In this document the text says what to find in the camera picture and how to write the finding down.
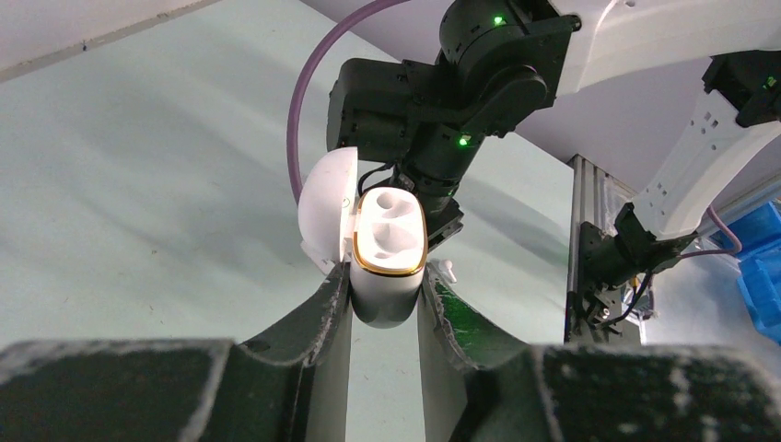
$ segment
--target gold trim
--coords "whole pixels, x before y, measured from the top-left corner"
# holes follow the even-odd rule
[[[356,227],[360,223],[360,216],[361,216],[361,208],[363,207],[364,200],[366,199],[368,195],[368,192],[361,197],[361,200],[358,202],[358,208],[356,210]],[[423,214],[423,206],[420,204],[420,202],[417,202],[418,207],[420,207],[420,213]],[[409,269],[403,269],[403,270],[387,270],[379,268],[376,265],[370,264],[361,257],[361,252],[358,250],[358,232],[357,230],[353,231],[353,258],[354,261],[365,271],[375,274],[377,276],[389,276],[394,278],[403,278],[406,276],[412,276],[414,274],[420,273],[424,267],[425,267],[425,261],[428,258],[428,231],[425,228],[425,215],[423,219],[423,255],[421,256],[420,263],[418,263],[415,267],[410,267]]]

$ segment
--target black cable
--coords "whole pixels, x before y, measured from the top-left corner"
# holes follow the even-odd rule
[[[369,172],[365,173],[363,177],[358,181],[358,196],[364,196],[364,184],[366,184],[366,180],[372,175],[374,175],[377,172],[382,172],[385,170],[390,170],[393,168],[393,163],[384,164],[374,170],[370,170]]]
[[[612,325],[615,325],[622,320],[625,320],[629,317],[629,315],[632,313],[632,310],[635,309],[635,306],[637,305],[637,302],[640,300],[641,297],[643,297],[643,294],[646,293],[646,289],[651,284],[651,280],[654,278],[654,274],[650,271],[646,273],[646,277],[643,278],[643,284],[640,285],[640,288],[633,294],[632,296],[632,302],[629,303],[629,307],[626,308],[626,311],[623,315],[619,316],[618,318],[614,320],[608,320],[606,322],[603,322],[602,324],[597,325],[597,329],[604,329],[607,327],[610,327]]]

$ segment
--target purple tube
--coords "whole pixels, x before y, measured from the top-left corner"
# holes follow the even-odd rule
[[[290,188],[296,198],[296,204],[301,196],[304,184],[301,179],[301,168],[298,164],[298,126],[301,122],[301,108],[304,105],[304,95],[317,66],[325,54],[331,49],[347,31],[364,19],[371,17],[389,7],[406,3],[410,0],[376,0],[356,10],[356,12],[340,21],[317,45],[312,55],[301,69],[296,88],[293,90],[293,98],[290,100],[290,112],[287,114],[287,174],[290,177]]]
[[[737,255],[743,251],[743,244],[740,242],[740,239],[737,235],[735,235],[735,232],[730,230],[727,224],[718,217],[716,209],[714,209],[713,206],[710,206],[708,207],[707,213],[708,216],[710,216],[710,219],[713,220],[713,224],[715,224],[718,228],[721,229],[722,232],[724,232],[725,235],[727,235],[727,238],[729,238],[734,246],[732,249],[728,250],[702,250],[695,251],[693,253],[687,253],[681,256],[682,260],[707,255]]]

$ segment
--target wire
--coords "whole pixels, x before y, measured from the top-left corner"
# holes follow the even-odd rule
[[[729,241],[732,242],[733,246],[732,249],[723,249],[723,250],[700,250],[695,251],[692,253],[687,253],[685,255],[681,256],[681,260],[687,260],[689,258],[695,258],[697,256],[708,256],[708,255],[737,255],[738,253],[743,251],[743,243],[740,242],[740,239],[737,235],[735,235],[735,232],[729,229],[729,226],[727,226],[727,223],[721,220],[720,217],[718,217],[718,214],[716,213],[716,209],[713,208],[711,205],[708,207],[707,210],[708,216],[710,216],[710,219],[713,221],[713,224],[715,224],[718,228],[721,229],[722,232],[724,232],[724,235],[729,238]]]
[[[304,105],[304,96],[307,93],[307,87],[312,76],[314,76],[317,66],[331,47],[353,26],[389,7],[408,1],[410,0],[375,0],[356,10],[356,12],[340,21],[331,29],[331,32],[326,34],[301,69],[301,74],[296,82],[296,88],[293,89],[293,98],[290,100],[290,112],[287,114],[287,175],[290,178],[290,188],[293,191],[296,204],[298,204],[298,200],[301,198],[301,191],[304,188],[303,180],[301,179],[301,167],[298,164],[298,126],[301,123],[301,108]]]
[[[364,184],[366,184],[366,180],[368,180],[369,177],[374,175],[377,172],[382,172],[385,170],[390,170],[393,168],[393,163],[388,163],[385,165],[382,165],[374,170],[370,170],[369,172],[365,173],[363,177],[358,181],[358,196],[364,196]]]
[[[603,322],[602,324],[597,325],[597,329],[606,329],[628,318],[629,315],[632,313],[632,310],[635,309],[637,302],[640,300],[641,297],[643,297],[643,294],[646,292],[646,289],[651,284],[651,281],[653,279],[654,279],[654,274],[651,271],[648,271],[646,273],[646,277],[643,278],[643,284],[641,284],[640,288],[636,292],[634,292],[632,296],[632,302],[629,303],[629,306],[626,308],[624,314],[614,320],[608,320],[606,322]]]

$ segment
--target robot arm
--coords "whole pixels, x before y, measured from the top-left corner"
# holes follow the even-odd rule
[[[715,54],[694,115],[659,173],[633,200],[659,240],[693,233],[705,209],[781,135],[781,3],[774,0],[553,0],[582,20],[558,96],[649,67]]]
[[[433,66],[345,64],[329,118],[329,150],[355,145],[361,159],[395,163],[385,184],[421,201],[431,249],[445,239],[437,234],[460,220],[452,198],[486,136],[504,136],[556,97],[613,76],[781,49],[781,3],[457,0],[443,17],[440,41]],[[714,62],[729,71],[727,80],[706,87],[694,125],[682,122],[684,137],[635,200],[636,216],[656,239],[694,232],[718,193],[781,132],[774,122],[781,100],[770,81],[781,79],[773,74],[777,54],[749,53],[758,55]],[[752,57],[760,63],[751,66]],[[734,64],[751,72],[732,72]]]

